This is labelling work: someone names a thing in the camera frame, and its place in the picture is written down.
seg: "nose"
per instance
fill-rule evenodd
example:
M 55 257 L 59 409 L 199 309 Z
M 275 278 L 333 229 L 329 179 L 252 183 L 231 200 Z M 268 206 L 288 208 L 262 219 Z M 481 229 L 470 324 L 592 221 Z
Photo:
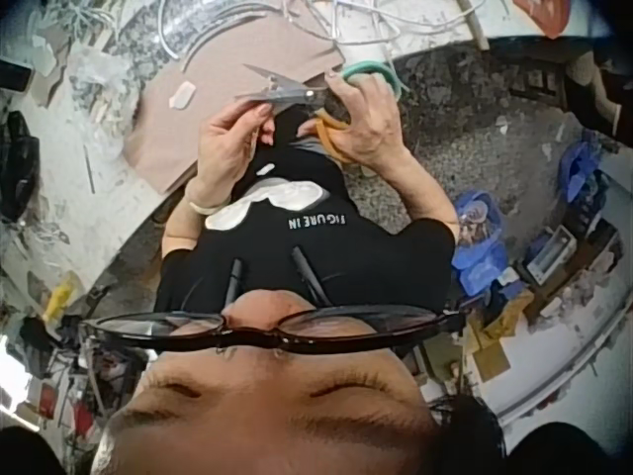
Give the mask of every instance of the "nose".
M 271 330 L 284 317 L 313 308 L 310 302 L 294 292 L 252 290 L 240 296 L 222 313 L 230 327 Z

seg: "clear plastic bag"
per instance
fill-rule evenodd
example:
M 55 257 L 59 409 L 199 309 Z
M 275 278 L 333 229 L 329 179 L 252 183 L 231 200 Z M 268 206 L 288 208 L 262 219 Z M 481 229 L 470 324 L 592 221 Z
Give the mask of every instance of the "clear plastic bag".
M 132 62 L 94 47 L 68 58 L 76 124 L 91 156 L 114 160 L 132 131 L 140 83 Z

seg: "eyeglasses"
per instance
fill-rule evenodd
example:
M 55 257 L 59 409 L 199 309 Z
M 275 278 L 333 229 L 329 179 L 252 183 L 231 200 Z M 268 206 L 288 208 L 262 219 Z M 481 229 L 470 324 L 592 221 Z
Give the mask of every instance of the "eyeglasses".
M 415 344 L 439 333 L 460 331 L 465 316 L 437 315 L 400 305 L 343 306 L 309 310 L 263 331 L 227 325 L 220 314 L 166 312 L 104 318 L 84 323 L 84 337 L 108 345 L 196 351 L 237 345 L 298 354 L 337 354 Z

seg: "scissors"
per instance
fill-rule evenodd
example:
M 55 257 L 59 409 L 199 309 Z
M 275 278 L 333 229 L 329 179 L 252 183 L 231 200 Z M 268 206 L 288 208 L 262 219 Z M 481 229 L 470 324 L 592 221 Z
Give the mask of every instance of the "scissors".
M 349 127 L 346 122 L 334 119 L 325 110 L 325 99 L 328 95 L 327 87 L 310 87 L 302 82 L 296 81 L 274 71 L 264 69 L 263 67 L 245 64 L 245 67 L 251 71 L 265 77 L 269 80 L 270 85 L 267 90 L 255 92 L 252 94 L 242 94 L 236 96 L 236 99 L 248 99 L 251 101 L 268 102 L 278 105 L 306 105 L 314 109 L 316 116 L 316 133 L 318 139 L 325 148 L 325 151 L 334 159 L 341 163 L 350 163 L 351 160 L 341 154 L 336 149 L 329 138 L 330 130 L 343 131 Z M 372 74 L 380 73 L 385 77 L 387 83 L 392 87 L 396 100 L 400 99 L 402 94 L 402 85 L 396 74 L 385 64 L 378 61 L 361 61 L 344 68 L 341 71 L 343 79 L 347 80 L 354 74 Z

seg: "white bracelet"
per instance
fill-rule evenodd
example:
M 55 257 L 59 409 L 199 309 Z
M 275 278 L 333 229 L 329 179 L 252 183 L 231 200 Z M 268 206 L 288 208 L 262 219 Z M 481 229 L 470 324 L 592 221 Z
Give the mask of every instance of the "white bracelet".
M 189 190 L 189 186 L 185 187 L 185 199 L 189 203 L 189 206 L 191 206 L 191 209 L 194 210 L 199 215 L 203 215 L 203 216 L 214 215 L 230 202 L 230 196 L 228 196 L 221 204 L 217 206 L 212 206 L 209 208 L 204 208 L 202 206 L 197 205 L 191 200 L 191 198 L 189 198 L 189 193 L 187 193 L 187 190 Z

